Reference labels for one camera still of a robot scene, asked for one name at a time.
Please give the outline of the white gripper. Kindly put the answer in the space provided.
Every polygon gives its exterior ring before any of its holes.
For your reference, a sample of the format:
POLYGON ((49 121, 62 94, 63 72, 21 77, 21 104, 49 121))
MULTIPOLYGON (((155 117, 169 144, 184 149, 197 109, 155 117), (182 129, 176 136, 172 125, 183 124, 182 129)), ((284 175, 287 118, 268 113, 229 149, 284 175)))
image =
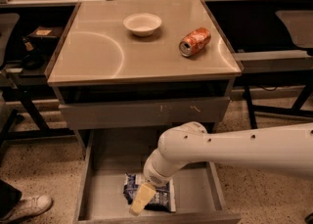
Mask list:
POLYGON ((171 179, 174 174, 174 164, 163 158, 149 157, 144 165, 143 174, 150 183, 141 184, 137 190, 129 209, 129 212, 135 216, 140 215, 154 197, 155 186, 164 186, 171 179))

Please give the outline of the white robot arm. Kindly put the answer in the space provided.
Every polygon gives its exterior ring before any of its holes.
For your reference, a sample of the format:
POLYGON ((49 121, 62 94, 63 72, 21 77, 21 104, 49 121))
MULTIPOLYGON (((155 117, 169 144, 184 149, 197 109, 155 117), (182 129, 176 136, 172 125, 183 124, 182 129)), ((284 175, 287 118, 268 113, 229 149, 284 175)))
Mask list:
POLYGON ((156 188, 189 163, 211 161, 310 179, 312 132, 312 123, 213 134, 194 121, 170 128, 146 160, 146 182, 139 186, 130 212, 140 214, 156 188))

